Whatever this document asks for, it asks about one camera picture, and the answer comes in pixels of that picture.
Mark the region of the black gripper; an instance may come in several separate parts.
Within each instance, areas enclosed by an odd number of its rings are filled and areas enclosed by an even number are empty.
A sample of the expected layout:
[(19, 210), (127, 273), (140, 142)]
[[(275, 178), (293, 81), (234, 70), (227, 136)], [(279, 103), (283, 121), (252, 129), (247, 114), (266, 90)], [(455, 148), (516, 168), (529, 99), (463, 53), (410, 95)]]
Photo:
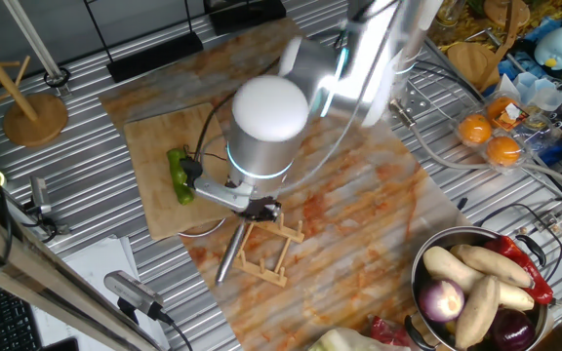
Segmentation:
[(281, 215), (281, 204), (272, 197), (251, 200), (248, 207), (237, 214), (248, 221), (272, 221)]

